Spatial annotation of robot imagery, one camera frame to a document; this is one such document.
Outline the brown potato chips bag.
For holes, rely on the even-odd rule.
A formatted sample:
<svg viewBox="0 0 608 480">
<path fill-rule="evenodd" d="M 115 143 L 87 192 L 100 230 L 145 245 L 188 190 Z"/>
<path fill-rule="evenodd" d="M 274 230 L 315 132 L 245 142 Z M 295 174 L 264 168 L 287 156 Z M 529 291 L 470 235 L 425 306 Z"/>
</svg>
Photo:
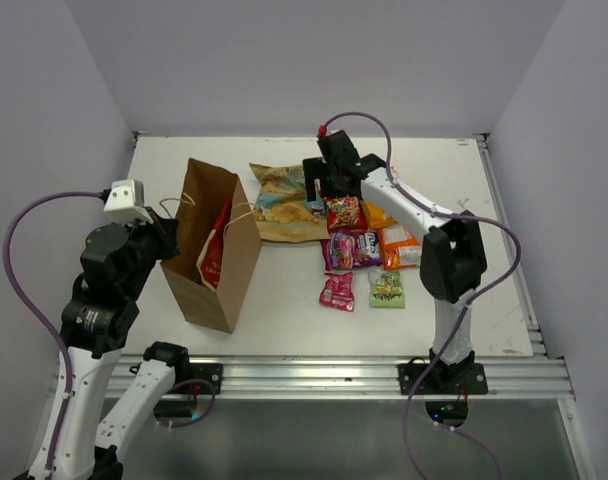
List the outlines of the brown potato chips bag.
<svg viewBox="0 0 608 480">
<path fill-rule="evenodd" d="M 303 243 L 329 238 L 326 207 L 318 192 L 309 200 L 303 166 L 249 164 L 260 190 L 254 218 L 264 241 Z"/>
</svg>

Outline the cassava chips bag cream red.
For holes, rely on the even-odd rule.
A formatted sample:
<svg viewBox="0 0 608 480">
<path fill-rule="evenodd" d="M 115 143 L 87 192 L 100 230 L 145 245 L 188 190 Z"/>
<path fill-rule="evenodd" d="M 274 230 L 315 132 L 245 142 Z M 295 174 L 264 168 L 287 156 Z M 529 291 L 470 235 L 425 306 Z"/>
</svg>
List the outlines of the cassava chips bag cream red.
<svg viewBox="0 0 608 480">
<path fill-rule="evenodd" d="M 232 199 L 229 198 L 219 211 L 196 263 L 201 283 L 211 291 L 217 290 L 221 278 L 224 232 L 231 220 L 231 210 Z"/>
</svg>

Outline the brown paper bag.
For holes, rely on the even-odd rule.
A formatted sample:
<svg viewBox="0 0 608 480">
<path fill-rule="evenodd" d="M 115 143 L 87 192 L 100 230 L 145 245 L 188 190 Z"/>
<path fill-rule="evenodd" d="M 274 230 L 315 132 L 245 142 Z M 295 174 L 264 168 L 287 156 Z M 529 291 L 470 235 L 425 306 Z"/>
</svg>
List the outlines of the brown paper bag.
<svg viewBox="0 0 608 480">
<path fill-rule="evenodd" d="M 174 298 L 187 322 L 231 334 L 262 247 L 239 176 L 190 159 L 175 218 L 180 254 L 162 262 Z"/>
</svg>

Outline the orange yellow snack bag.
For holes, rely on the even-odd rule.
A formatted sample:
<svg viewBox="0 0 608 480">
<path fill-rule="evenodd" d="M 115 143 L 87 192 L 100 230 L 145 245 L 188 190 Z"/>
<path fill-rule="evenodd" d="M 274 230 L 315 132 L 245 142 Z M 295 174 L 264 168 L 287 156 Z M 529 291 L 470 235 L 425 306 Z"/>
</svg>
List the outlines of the orange yellow snack bag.
<svg viewBox="0 0 608 480">
<path fill-rule="evenodd" d="M 362 200 L 361 206 L 367 225 L 371 230 L 378 230 L 396 224 L 396 220 L 393 217 L 376 205 Z"/>
</svg>

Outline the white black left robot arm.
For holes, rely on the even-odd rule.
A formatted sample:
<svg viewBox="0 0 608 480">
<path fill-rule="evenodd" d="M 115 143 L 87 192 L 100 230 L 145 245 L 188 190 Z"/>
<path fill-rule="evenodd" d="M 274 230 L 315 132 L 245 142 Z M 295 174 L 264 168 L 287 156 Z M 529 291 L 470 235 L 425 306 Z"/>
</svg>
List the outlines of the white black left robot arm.
<svg viewBox="0 0 608 480">
<path fill-rule="evenodd" d="M 160 267 L 184 319 L 232 333 L 262 241 L 238 175 L 189 160 L 175 216 L 144 203 L 137 180 L 98 194 L 107 225 L 86 238 L 81 274 L 49 332 L 59 349 L 57 388 L 29 479 L 118 479 L 124 457 L 168 392 L 216 395 L 218 383 L 190 367 L 185 347 L 157 341 L 109 412 L 102 409 L 151 271 Z"/>
</svg>

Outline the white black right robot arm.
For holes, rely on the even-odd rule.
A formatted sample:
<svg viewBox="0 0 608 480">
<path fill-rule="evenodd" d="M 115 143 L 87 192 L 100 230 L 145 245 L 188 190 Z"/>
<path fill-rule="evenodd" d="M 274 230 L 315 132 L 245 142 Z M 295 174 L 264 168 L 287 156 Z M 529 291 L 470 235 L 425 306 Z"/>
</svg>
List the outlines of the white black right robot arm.
<svg viewBox="0 0 608 480">
<path fill-rule="evenodd" d="M 420 280 L 435 301 L 435 337 L 422 381 L 441 392 L 454 391 L 475 362 L 467 302 L 487 270 L 478 224 L 410 189 L 378 156 L 360 155 L 343 130 L 320 127 L 317 145 L 321 158 L 305 169 L 308 187 L 317 182 L 330 198 L 367 200 L 420 241 Z"/>
</svg>

